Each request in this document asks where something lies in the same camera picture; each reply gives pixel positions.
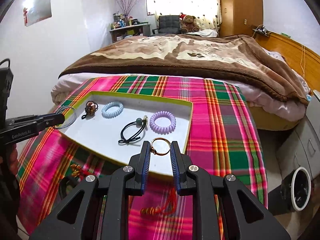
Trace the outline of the thin grey wire bangle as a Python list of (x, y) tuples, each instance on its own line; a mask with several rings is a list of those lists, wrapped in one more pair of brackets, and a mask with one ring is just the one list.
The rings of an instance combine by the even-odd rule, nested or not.
[(54, 129), (61, 130), (71, 126), (77, 119), (76, 109), (71, 106), (62, 106), (55, 111), (56, 114), (63, 114), (65, 120), (62, 124), (54, 126)]

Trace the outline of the gold ring bangle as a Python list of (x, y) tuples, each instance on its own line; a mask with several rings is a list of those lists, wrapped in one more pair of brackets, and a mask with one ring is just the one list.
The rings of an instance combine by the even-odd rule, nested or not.
[(167, 155), (170, 152), (171, 143), (169, 140), (157, 137), (151, 141), (150, 149), (154, 155)]

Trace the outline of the black elastic teal bead tie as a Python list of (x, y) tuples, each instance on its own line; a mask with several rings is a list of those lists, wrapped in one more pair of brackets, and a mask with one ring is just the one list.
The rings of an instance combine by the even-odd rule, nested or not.
[(148, 117), (145, 115), (142, 118), (137, 118), (135, 121), (128, 123), (120, 132), (118, 144), (128, 145), (137, 142), (141, 139), (141, 134), (145, 131), (148, 125)]

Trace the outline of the yellow-green shallow box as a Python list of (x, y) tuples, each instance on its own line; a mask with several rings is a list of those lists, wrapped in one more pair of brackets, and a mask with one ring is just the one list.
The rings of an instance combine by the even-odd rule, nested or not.
[[(139, 128), (125, 128), (137, 118), (150, 118), (159, 111), (168, 111), (176, 118), (175, 129), (167, 134), (157, 134), (146, 127), (140, 139), (130, 144), (119, 144), (123, 135), (129, 138)], [(72, 142), (93, 154), (116, 164), (128, 164), (131, 156), (138, 154), (144, 141), (153, 144), (158, 152), (152, 154), (149, 172), (152, 175), (172, 177), (168, 143), (176, 141), (185, 153), (191, 126), (193, 104), (189, 101), (160, 98), (149, 95), (90, 91), (71, 103), (64, 112), (65, 122), (59, 132)]]

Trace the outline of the black trash bin white rim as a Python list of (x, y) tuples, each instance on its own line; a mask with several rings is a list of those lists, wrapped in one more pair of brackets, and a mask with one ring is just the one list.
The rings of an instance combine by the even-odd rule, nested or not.
[(292, 171), (282, 181), (280, 191), (288, 211), (304, 210), (311, 196), (311, 178), (307, 169), (301, 166)]

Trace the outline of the white bed sheet mattress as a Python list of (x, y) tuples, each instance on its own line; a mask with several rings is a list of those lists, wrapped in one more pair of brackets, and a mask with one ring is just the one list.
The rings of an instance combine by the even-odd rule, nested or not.
[[(304, 83), (303, 79), (295, 73), (298, 77), (300, 83), (303, 86), (306, 97), (308, 94), (308, 88)], [(109, 76), (112, 74), (101, 74), (101, 73), (77, 73), (77, 74), (67, 74), (64, 76), (59, 76), (57, 84), (52, 88), (51, 97), (55, 104), (61, 103), (73, 90), (76, 89), (84, 81), (100, 76)], [(288, 101), (281, 102), (276, 99), (271, 98), (268, 94), (255, 88), (252, 85), (242, 83), (240, 81), (233, 80), (221, 80), (229, 82), (233, 85), (238, 86), (246, 100), (252, 107), (260, 107), (265, 112), (279, 116), (290, 122), (295, 122), (303, 118), (307, 105), (300, 102)]]

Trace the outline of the white drawer nightstand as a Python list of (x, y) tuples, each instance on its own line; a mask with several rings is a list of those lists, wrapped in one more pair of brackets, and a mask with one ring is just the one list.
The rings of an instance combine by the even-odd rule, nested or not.
[(319, 175), (320, 102), (319, 91), (314, 90), (304, 118), (276, 152), (281, 177), (304, 167), (311, 179)]

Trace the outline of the brown plush blanket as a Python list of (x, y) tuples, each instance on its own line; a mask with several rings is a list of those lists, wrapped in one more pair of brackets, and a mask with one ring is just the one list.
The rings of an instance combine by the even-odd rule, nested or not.
[(233, 80), (259, 88), (281, 102), (308, 100), (296, 74), (268, 55), (248, 35), (136, 36), (89, 53), (60, 75), (77, 73), (155, 74)]

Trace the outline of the cluttered wooden desk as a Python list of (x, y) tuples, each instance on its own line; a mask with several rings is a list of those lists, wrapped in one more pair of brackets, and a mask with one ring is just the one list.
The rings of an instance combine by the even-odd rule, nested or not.
[(141, 22), (137, 18), (125, 14), (113, 14), (113, 22), (110, 24), (110, 35), (112, 43), (126, 37), (150, 36), (150, 23)]

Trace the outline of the brown teddy bear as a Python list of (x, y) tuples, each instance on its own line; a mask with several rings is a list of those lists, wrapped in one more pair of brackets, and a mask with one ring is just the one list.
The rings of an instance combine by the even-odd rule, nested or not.
[(200, 30), (196, 23), (196, 17), (183, 13), (180, 14), (180, 28), (182, 34), (194, 33)]

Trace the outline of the dark grey chair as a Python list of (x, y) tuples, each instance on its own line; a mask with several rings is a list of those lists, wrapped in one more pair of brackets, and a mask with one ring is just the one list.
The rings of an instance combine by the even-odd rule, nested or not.
[(158, 28), (152, 30), (153, 35), (180, 34), (180, 16), (163, 15), (158, 18)]

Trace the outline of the wooden headboard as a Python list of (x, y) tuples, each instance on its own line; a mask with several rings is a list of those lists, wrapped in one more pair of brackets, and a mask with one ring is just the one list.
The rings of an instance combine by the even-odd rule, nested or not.
[(320, 57), (308, 47), (278, 33), (268, 36), (255, 33), (255, 40), (265, 49), (281, 54), (290, 68), (307, 82), (312, 90), (319, 91)]

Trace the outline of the patterned window curtain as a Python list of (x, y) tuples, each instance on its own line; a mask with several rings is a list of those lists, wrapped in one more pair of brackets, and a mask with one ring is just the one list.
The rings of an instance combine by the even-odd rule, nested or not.
[(222, 23), (220, 0), (153, 0), (156, 17), (190, 15), (201, 29), (219, 31)]

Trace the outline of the wooden wardrobe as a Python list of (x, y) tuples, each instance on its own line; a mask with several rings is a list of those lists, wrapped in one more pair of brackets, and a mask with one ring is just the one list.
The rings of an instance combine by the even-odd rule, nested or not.
[(221, 37), (253, 35), (253, 28), (263, 24), (263, 0), (221, 0)]

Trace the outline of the silver wall poster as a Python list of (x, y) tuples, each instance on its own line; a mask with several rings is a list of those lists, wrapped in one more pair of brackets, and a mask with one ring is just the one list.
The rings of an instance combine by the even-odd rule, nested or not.
[(25, 0), (22, 6), (26, 27), (52, 17), (51, 0)]

